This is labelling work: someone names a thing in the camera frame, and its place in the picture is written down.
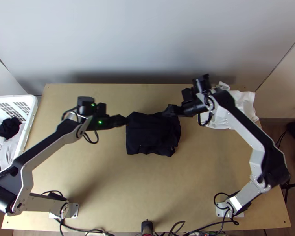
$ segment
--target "white fabric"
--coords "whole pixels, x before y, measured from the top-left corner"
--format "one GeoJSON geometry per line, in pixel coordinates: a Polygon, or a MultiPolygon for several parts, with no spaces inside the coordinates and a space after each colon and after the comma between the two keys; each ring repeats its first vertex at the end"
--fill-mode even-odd
{"type": "MultiPolygon", "coordinates": [[[[259,120],[256,116],[256,110],[253,107],[254,102],[254,92],[240,92],[238,90],[230,90],[229,85],[219,82],[218,87],[224,90],[228,90],[232,97],[235,99],[236,107],[244,113],[253,122],[259,120]]],[[[209,112],[201,113],[201,123],[204,123],[208,119],[209,112]]],[[[213,129],[231,129],[228,121],[225,119],[225,112],[223,108],[218,107],[216,114],[212,116],[212,120],[207,127],[213,129]]]]}
{"type": "Polygon", "coordinates": [[[24,126],[25,123],[21,124],[18,133],[8,140],[0,138],[0,171],[12,163],[24,126]]]}

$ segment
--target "white plastic basket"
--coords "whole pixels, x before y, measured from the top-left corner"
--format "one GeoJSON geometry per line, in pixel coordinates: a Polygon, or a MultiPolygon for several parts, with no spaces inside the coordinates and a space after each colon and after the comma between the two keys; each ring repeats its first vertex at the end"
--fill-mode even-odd
{"type": "Polygon", "coordinates": [[[0,96],[0,125],[3,120],[13,117],[25,123],[14,158],[24,152],[36,111],[37,98],[33,95],[0,96]]]}

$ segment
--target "black wire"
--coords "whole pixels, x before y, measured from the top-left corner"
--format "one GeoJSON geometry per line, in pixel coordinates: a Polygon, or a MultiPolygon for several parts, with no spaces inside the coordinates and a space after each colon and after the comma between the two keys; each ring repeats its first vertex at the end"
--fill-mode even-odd
{"type": "Polygon", "coordinates": [[[170,231],[169,231],[169,233],[168,233],[168,236],[172,236],[172,235],[178,233],[178,232],[181,230],[181,228],[184,226],[185,223],[186,223],[186,221],[184,221],[184,220],[179,221],[179,222],[176,222],[176,223],[172,226],[172,228],[170,229],[170,231]],[[181,224],[181,226],[180,226],[180,227],[179,227],[179,228],[173,233],[174,228],[175,228],[177,225],[179,225],[179,224],[181,224]]]}
{"type": "Polygon", "coordinates": [[[13,166],[13,167],[11,167],[9,169],[6,169],[4,171],[1,171],[0,172],[0,178],[3,177],[3,176],[5,176],[5,175],[12,174],[13,172],[17,172],[17,171],[18,171],[18,168],[15,167],[15,166],[13,166]]]}
{"type": "Polygon", "coordinates": [[[97,133],[97,131],[94,130],[94,132],[95,132],[95,136],[96,136],[96,138],[97,138],[97,140],[96,140],[95,142],[92,141],[92,140],[90,139],[90,137],[88,136],[87,133],[84,133],[84,135],[83,135],[83,137],[85,138],[85,140],[88,141],[88,142],[91,143],[91,144],[96,144],[96,143],[98,143],[98,141],[100,140],[100,138],[98,137],[98,133],[97,133]]]}
{"type": "Polygon", "coordinates": [[[226,195],[227,197],[229,197],[228,194],[226,194],[226,193],[222,193],[222,192],[215,194],[215,196],[214,196],[214,198],[213,198],[214,205],[215,205],[217,208],[221,209],[221,210],[229,209],[228,206],[227,206],[227,207],[219,207],[219,206],[216,204],[215,199],[216,199],[216,197],[217,197],[218,195],[221,195],[221,194],[226,195]]]}
{"type": "Polygon", "coordinates": [[[286,133],[287,133],[287,130],[285,130],[285,131],[281,134],[281,136],[278,138],[277,142],[275,143],[275,145],[278,144],[278,148],[280,148],[280,146],[281,146],[281,142],[282,142],[282,140],[283,140],[283,138],[284,138],[284,136],[285,136],[286,133]]]}
{"type": "Polygon", "coordinates": [[[77,109],[77,107],[73,107],[73,108],[71,108],[71,109],[65,111],[65,112],[62,114],[62,116],[61,116],[61,120],[63,120],[63,119],[65,118],[65,116],[66,116],[66,114],[67,114],[68,112],[72,111],[72,112],[76,115],[77,122],[79,122],[79,118],[78,118],[78,116],[77,116],[77,113],[74,111],[75,109],[77,109]]]}
{"type": "Polygon", "coordinates": [[[207,228],[207,227],[210,227],[210,226],[213,226],[213,225],[222,224],[222,223],[223,223],[223,224],[224,224],[224,223],[233,223],[234,225],[239,225],[239,222],[238,222],[238,221],[233,220],[233,219],[231,218],[231,220],[225,220],[225,221],[215,222],[215,223],[212,223],[212,224],[206,225],[206,226],[204,226],[204,227],[198,228],[198,229],[196,229],[196,230],[194,230],[194,231],[192,231],[192,232],[199,232],[199,231],[201,231],[201,230],[203,230],[203,229],[205,229],[205,228],[207,228]]]}
{"type": "Polygon", "coordinates": [[[65,220],[62,219],[62,220],[60,221],[60,225],[59,225],[59,232],[60,232],[61,236],[64,236],[63,233],[62,233],[62,230],[61,230],[61,226],[62,226],[62,224],[63,224],[64,221],[65,221],[65,220]]]}
{"type": "Polygon", "coordinates": [[[59,224],[61,224],[61,226],[64,226],[64,227],[66,227],[66,228],[68,228],[68,229],[71,229],[71,230],[73,230],[73,231],[84,232],[84,233],[92,233],[92,232],[93,232],[93,233],[98,233],[98,234],[106,234],[106,235],[109,235],[109,236],[115,236],[115,235],[112,234],[112,233],[108,233],[108,232],[105,232],[105,231],[100,230],[100,229],[85,230],[85,229],[74,228],[74,227],[71,227],[71,226],[69,226],[69,225],[66,225],[64,219],[61,220],[62,223],[61,223],[61,221],[58,220],[58,219],[55,219],[55,220],[56,220],[59,224]]]}
{"type": "Polygon", "coordinates": [[[222,220],[221,229],[220,229],[219,232],[217,232],[215,235],[218,235],[218,234],[223,230],[224,222],[225,222],[225,217],[226,217],[227,213],[229,212],[229,210],[230,210],[230,209],[227,209],[227,211],[225,212],[224,217],[223,217],[223,220],[222,220]]]}
{"type": "Polygon", "coordinates": [[[63,194],[60,191],[58,191],[58,190],[46,191],[46,192],[43,192],[41,195],[44,195],[44,194],[47,194],[47,193],[52,193],[52,192],[57,192],[57,193],[59,193],[61,195],[61,197],[63,197],[63,194]]]}
{"type": "MultiPolygon", "coordinates": [[[[212,102],[212,109],[211,110],[214,110],[215,109],[215,105],[214,105],[214,102],[213,102],[213,99],[209,97],[208,94],[205,94],[205,97],[204,97],[204,103],[205,105],[209,106],[209,102],[208,100],[210,100],[212,102]]],[[[208,123],[210,123],[210,121],[212,120],[212,113],[209,111],[209,117],[208,119],[204,122],[204,123],[201,123],[201,116],[200,116],[200,113],[197,115],[197,119],[198,119],[198,124],[199,126],[206,126],[208,123]]]]}

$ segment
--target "black garment in basket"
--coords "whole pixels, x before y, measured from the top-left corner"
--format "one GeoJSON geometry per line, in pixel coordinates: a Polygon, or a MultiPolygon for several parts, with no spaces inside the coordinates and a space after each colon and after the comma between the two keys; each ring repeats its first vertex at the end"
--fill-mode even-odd
{"type": "Polygon", "coordinates": [[[22,123],[16,117],[3,120],[0,125],[0,136],[4,137],[6,140],[12,138],[18,133],[20,124],[22,123]]]}
{"type": "Polygon", "coordinates": [[[179,119],[164,117],[162,113],[146,115],[133,112],[126,126],[127,154],[155,153],[171,157],[181,135],[179,119]]]}

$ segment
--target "wooden tabletop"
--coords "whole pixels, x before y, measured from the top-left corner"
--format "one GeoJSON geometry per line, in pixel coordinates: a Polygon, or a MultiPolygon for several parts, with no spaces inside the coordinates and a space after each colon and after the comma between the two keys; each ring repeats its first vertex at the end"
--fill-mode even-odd
{"type": "MultiPolygon", "coordinates": [[[[76,106],[78,96],[107,104],[109,115],[133,111],[153,114],[168,104],[180,104],[181,90],[190,85],[48,84],[45,86],[26,148],[52,134],[65,110],[76,106]]],[[[76,219],[66,224],[110,232],[140,232],[141,222],[154,222],[155,231],[169,231],[180,220],[182,231],[221,221],[213,196],[232,194],[249,180],[250,146],[233,130],[200,127],[196,117],[179,118],[181,138],[172,157],[127,155],[125,127],[99,131],[96,145],[81,139],[68,144],[33,171],[32,192],[60,190],[80,204],[76,219]]],[[[239,226],[223,230],[290,227],[281,189],[256,198],[239,226]]],[[[58,231],[47,212],[5,216],[5,229],[58,231]]],[[[220,225],[209,228],[220,229],[220,225]]]]}

